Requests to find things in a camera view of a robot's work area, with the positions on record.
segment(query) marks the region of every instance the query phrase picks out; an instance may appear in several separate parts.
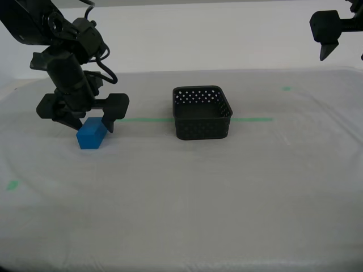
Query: white background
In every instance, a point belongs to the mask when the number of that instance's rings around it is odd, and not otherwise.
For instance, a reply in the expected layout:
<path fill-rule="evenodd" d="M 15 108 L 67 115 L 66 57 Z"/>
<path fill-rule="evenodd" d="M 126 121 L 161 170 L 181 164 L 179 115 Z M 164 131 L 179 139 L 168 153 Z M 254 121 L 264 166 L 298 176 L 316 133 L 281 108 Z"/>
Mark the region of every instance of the white background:
<path fill-rule="evenodd" d="M 232 2 L 267 2 L 276 0 L 95 0 L 98 7 L 112 6 L 144 6 L 144 5 L 169 5 L 169 4 L 196 4 L 196 3 L 232 3 Z M 52 0 L 59 8 L 84 7 L 79 0 Z"/>
<path fill-rule="evenodd" d="M 99 7 L 90 19 L 98 22 L 98 30 L 111 48 L 106 64 L 118 73 L 361 68 L 363 34 L 343 34 L 336 51 L 320 62 L 320 45 L 310 31 L 314 12 L 338 10 L 341 18 L 350 18 L 349 7 L 344 0 Z M 70 21 L 83 16 L 84 11 L 62 10 Z M 29 69 L 32 52 L 44 47 L 18 43 L 3 25 L 0 35 L 0 73 L 4 77 L 47 76 Z"/>

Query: blue cube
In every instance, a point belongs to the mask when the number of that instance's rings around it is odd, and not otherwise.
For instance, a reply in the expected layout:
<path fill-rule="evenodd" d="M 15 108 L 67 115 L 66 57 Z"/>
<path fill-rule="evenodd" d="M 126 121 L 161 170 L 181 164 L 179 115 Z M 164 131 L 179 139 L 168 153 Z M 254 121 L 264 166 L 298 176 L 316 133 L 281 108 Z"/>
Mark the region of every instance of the blue cube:
<path fill-rule="evenodd" d="M 98 149 L 107 134 L 102 117 L 90 117 L 77 132 L 77 140 L 81 149 Z"/>

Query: plastic basket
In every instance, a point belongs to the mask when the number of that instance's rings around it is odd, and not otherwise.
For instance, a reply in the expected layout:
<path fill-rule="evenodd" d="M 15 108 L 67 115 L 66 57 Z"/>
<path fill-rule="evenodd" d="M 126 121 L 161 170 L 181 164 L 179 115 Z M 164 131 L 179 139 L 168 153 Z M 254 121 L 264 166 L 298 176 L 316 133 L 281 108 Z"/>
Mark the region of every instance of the plastic basket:
<path fill-rule="evenodd" d="M 179 87 L 173 90 L 176 136 L 185 141 L 228 136 L 231 107 L 217 86 Z"/>

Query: white table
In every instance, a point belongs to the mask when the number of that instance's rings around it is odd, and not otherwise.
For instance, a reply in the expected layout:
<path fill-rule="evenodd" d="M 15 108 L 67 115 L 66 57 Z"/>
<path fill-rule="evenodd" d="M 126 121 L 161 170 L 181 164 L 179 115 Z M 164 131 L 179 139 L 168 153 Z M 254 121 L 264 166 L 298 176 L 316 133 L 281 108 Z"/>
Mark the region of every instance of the white table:
<path fill-rule="evenodd" d="M 101 93 L 130 96 L 128 122 L 117 123 L 96 151 L 80 150 L 74 130 L 36 115 L 53 91 L 50 80 L 1 102 L 0 265 L 47 272 L 362 270 L 360 72 L 119 78 Z M 172 117 L 172 90 L 206 84 L 224 90 L 234 118 L 252 119 L 234 119 L 223 140 L 178 140 L 173 122 L 160 121 Z"/>

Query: green tape line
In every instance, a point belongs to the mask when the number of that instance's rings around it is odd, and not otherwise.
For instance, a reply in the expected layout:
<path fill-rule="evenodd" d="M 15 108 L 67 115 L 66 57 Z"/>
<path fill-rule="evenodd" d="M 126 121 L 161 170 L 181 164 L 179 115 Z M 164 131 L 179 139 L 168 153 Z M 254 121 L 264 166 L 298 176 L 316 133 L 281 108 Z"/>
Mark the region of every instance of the green tape line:
<path fill-rule="evenodd" d="M 251 117 L 251 118 L 231 118 L 231 122 L 272 122 L 273 118 Z"/>
<path fill-rule="evenodd" d="M 168 122 L 174 122 L 174 118 L 125 118 L 122 120 L 117 120 L 117 122 L 168 123 Z"/>
<path fill-rule="evenodd" d="M 19 186 L 19 182 L 17 180 L 12 180 L 6 187 L 7 191 L 14 191 Z"/>
<path fill-rule="evenodd" d="M 231 122 L 272 122 L 273 118 L 270 117 L 251 117 L 251 118 L 231 118 Z M 122 120 L 116 120 L 116 122 L 122 123 L 170 123 L 174 122 L 174 118 L 125 118 Z"/>

